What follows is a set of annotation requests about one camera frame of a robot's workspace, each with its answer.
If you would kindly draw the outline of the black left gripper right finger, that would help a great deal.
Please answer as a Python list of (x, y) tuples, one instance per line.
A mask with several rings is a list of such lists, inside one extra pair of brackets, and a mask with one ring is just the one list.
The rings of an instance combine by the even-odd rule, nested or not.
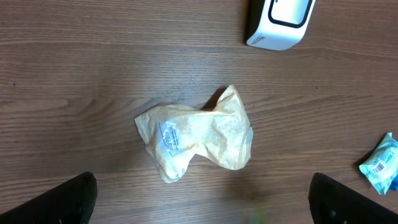
[(314, 224), (397, 224), (397, 214), (322, 173), (310, 183)]

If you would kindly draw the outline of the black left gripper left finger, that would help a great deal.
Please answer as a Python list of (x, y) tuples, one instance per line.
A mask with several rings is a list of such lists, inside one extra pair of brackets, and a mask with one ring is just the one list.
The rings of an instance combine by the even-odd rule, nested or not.
[(93, 173), (84, 172), (1, 214), (1, 223), (87, 224), (98, 195)]

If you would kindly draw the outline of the green toilet tissue pack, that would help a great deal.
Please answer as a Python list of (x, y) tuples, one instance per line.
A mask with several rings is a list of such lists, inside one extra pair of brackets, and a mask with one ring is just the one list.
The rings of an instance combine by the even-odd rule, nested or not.
[(397, 140), (387, 133), (370, 157), (359, 165), (379, 195), (385, 195), (397, 177)]

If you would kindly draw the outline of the beige snack bag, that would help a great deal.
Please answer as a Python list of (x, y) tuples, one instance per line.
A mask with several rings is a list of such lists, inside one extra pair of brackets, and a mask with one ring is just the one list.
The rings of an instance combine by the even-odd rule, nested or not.
[(157, 105), (134, 122), (166, 183), (181, 179), (195, 155), (229, 170), (244, 168), (251, 157), (254, 133), (234, 85), (222, 92), (212, 110)]

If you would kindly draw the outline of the blue wafer bar wrapper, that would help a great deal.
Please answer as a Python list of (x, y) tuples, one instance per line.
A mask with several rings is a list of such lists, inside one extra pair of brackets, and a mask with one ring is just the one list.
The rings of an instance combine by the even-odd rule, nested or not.
[(389, 188), (393, 191), (398, 191), (398, 175), (392, 180)]

